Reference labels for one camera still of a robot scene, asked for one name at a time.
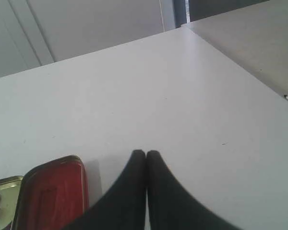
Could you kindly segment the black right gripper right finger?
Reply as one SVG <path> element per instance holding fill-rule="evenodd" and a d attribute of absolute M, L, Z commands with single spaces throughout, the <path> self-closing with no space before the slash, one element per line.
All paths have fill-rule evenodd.
<path fill-rule="evenodd" d="M 198 202 L 171 173 L 160 153 L 146 156 L 149 221 L 152 230 L 237 230 Z"/>

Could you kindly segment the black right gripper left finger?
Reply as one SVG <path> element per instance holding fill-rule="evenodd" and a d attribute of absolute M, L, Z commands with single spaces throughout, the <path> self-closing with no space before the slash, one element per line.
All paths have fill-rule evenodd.
<path fill-rule="evenodd" d="M 146 214 L 146 155 L 134 150 L 108 191 L 65 230 L 143 230 Z"/>

